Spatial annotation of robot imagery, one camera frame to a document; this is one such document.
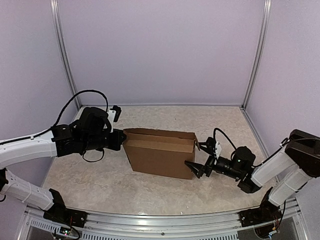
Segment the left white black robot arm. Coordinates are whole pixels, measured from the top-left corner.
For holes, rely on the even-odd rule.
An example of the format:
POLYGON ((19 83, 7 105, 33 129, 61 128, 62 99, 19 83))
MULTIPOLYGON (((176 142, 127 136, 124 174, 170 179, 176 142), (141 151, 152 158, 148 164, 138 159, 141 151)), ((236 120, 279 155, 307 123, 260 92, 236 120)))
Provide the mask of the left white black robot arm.
POLYGON ((40 159, 64 157, 72 154, 84 156, 88 151, 119 151, 126 135, 115 129, 122 109, 113 106, 102 110, 86 107, 79 119, 70 124, 54 125, 41 133, 0 142, 0 193, 23 203, 29 203, 63 223, 70 218, 61 194, 53 189, 38 187, 19 178, 8 170, 14 164, 40 159))

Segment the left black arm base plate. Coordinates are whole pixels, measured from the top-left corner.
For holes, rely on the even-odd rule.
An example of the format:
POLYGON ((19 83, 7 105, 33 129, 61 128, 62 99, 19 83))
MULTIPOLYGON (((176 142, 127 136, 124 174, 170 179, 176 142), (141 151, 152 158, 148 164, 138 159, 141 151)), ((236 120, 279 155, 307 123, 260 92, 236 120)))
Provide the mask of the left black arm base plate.
POLYGON ((85 226, 87 216, 88 213, 85 211, 67 208, 58 203, 54 203, 50 209, 43 213, 43 217, 47 220, 79 228, 85 226))

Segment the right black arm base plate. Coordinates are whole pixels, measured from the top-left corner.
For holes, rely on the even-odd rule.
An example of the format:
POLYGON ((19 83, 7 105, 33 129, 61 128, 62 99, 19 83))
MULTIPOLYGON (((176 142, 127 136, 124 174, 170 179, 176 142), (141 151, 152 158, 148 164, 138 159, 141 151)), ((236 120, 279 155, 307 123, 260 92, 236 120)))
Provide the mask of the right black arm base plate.
POLYGON ((275 206, 269 201, 269 195, 272 189, 273 187, 265 193, 259 207, 249 208, 238 213, 242 227, 259 225, 281 219, 283 214, 280 207, 275 206))

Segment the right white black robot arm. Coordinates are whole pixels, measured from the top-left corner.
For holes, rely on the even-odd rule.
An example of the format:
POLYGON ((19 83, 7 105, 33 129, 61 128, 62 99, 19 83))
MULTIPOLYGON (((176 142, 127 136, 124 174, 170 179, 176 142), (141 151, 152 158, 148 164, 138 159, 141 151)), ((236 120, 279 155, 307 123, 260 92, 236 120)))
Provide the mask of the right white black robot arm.
POLYGON ((209 177, 212 172, 234 179, 247 194, 259 191, 272 178, 290 168, 286 177, 271 187, 256 210, 256 218, 266 222, 276 209, 306 183, 320 176, 320 139, 307 132, 295 129, 276 150, 262 163, 255 165, 256 156, 246 146, 234 147, 230 158, 221 156, 221 145, 216 136, 199 143, 199 148, 208 154, 205 164, 185 161, 184 164, 197 177, 209 177))

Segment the brown cardboard box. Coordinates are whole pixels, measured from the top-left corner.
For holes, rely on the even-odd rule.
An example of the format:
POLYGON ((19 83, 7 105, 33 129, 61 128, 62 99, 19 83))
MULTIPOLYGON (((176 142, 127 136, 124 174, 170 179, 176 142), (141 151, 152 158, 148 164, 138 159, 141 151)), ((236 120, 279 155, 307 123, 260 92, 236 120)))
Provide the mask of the brown cardboard box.
POLYGON ((194 162, 198 139, 193 132, 126 128, 123 148, 135 172, 191 180, 185 162, 194 162))

